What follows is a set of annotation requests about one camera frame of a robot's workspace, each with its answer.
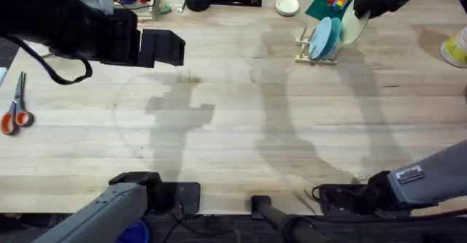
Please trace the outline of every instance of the gray robot arm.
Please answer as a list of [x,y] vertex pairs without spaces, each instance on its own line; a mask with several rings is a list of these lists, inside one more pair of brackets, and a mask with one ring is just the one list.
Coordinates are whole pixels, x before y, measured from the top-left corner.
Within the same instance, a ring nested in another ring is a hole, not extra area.
[[158,173],[122,173],[99,197],[33,243],[114,243],[148,210],[170,211],[173,197]]
[[328,209],[345,209],[391,216],[467,196],[466,169],[467,140],[408,166],[375,174],[366,185],[323,184],[315,189],[320,191],[325,215]]
[[146,210],[145,186],[137,183],[110,185],[86,207],[33,243],[114,243]]
[[387,178],[395,197],[408,205],[437,205],[467,195],[467,140],[411,165]]

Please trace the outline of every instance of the small white bowl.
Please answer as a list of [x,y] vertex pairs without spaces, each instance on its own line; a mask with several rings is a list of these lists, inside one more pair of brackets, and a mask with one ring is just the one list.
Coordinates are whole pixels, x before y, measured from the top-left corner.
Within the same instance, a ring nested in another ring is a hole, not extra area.
[[298,0],[276,0],[276,11],[282,16],[294,16],[299,10],[300,4]]

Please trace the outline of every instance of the yellow cup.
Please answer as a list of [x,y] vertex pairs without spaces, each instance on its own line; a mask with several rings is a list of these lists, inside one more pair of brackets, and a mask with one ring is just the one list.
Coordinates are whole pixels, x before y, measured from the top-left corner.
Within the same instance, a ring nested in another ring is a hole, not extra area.
[[441,54],[450,64],[467,68],[467,27],[441,45]]

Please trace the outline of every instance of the teal plate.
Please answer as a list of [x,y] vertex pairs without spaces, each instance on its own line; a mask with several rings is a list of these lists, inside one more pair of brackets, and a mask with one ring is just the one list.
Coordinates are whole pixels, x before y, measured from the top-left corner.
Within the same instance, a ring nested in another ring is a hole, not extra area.
[[331,20],[331,35],[324,50],[321,52],[320,59],[326,59],[336,49],[337,42],[341,36],[341,20],[333,18]]
[[326,47],[329,36],[331,35],[331,18],[326,17],[320,21],[320,24],[314,30],[313,36],[309,39],[309,57],[316,59],[321,56]]

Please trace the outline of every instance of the label sticker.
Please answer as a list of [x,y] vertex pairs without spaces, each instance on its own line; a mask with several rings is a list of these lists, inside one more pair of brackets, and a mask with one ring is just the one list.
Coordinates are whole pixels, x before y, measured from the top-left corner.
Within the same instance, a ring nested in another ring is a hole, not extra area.
[[413,166],[409,169],[404,169],[395,173],[395,177],[397,178],[399,183],[403,185],[410,182],[414,182],[416,180],[423,179],[425,178],[425,175],[423,174],[423,170],[420,166]]

